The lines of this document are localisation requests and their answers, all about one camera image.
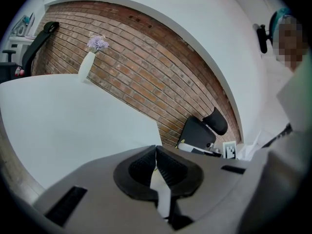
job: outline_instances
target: purple flower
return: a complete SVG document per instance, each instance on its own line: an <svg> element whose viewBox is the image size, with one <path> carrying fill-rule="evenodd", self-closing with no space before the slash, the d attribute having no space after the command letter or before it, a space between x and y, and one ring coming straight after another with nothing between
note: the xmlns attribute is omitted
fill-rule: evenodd
<svg viewBox="0 0 312 234"><path fill-rule="evenodd" d="M90 51L96 53L102 49L108 48L108 42L104 41L105 36L92 36L88 42L88 47L90 47Z"/></svg>

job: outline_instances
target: black chair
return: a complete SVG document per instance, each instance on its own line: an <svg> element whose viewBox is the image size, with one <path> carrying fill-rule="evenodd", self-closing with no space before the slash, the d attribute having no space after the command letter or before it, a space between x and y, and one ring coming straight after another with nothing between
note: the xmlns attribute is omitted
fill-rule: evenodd
<svg viewBox="0 0 312 234"><path fill-rule="evenodd" d="M206 125L218 135L224 135L228 130L226 119L217 108L214 108L213 113L203 118L203 121L190 116L184 124L177 143L184 142L201 149L210 147L212 143L215 143L216 136Z"/></svg>
<svg viewBox="0 0 312 234"><path fill-rule="evenodd" d="M228 123L226 122L226 119L216 107L211 115L203 118L203 122L218 135L225 135L228 130Z"/></svg>
<svg viewBox="0 0 312 234"><path fill-rule="evenodd" d="M27 48L22 58L21 68L25 71L24 76L22 77L31 76L31 66L36 53L58 27L58 22L50 21L46 23L43 30L37 35L33 43ZM12 62L12 54L15 54L16 51L3 50L3 53L8 54L8 62L0 62L0 83L21 78L21 76L15 77L15 71L19 65L17 65L15 62Z"/></svg>

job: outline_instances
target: white vase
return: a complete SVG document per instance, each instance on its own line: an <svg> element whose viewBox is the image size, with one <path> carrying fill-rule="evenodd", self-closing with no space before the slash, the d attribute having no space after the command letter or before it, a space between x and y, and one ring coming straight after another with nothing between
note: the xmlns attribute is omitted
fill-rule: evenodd
<svg viewBox="0 0 312 234"><path fill-rule="evenodd" d="M78 71L78 79L81 82L84 82L84 80L86 80L86 78L87 78L87 76L91 70L91 67L92 67L92 64L94 62L95 57L96 57L95 53L89 52L86 55L86 57L83 59L81 65L80 65L79 71Z"/></svg>

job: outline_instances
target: table surface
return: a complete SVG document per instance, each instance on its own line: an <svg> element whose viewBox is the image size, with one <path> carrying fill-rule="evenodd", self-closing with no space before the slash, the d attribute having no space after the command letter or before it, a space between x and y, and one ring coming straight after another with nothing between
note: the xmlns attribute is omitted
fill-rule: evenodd
<svg viewBox="0 0 312 234"><path fill-rule="evenodd" d="M161 145L153 119L77 75L2 83L0 109L16 155L46 189L88 161Z"/></svg>

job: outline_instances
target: white arched wall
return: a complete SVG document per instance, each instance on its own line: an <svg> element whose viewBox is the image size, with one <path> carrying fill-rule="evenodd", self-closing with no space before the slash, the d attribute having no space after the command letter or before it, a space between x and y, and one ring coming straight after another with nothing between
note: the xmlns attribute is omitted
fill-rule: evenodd
<svg viewBox="0 0 312 234"><path fill-rule="evenodd" d="M42 0L42 5L73 0ZM252 144L266 101L266 73L251 22L235 0L98 0L141 11L178 33L207 62Z"/></svg>

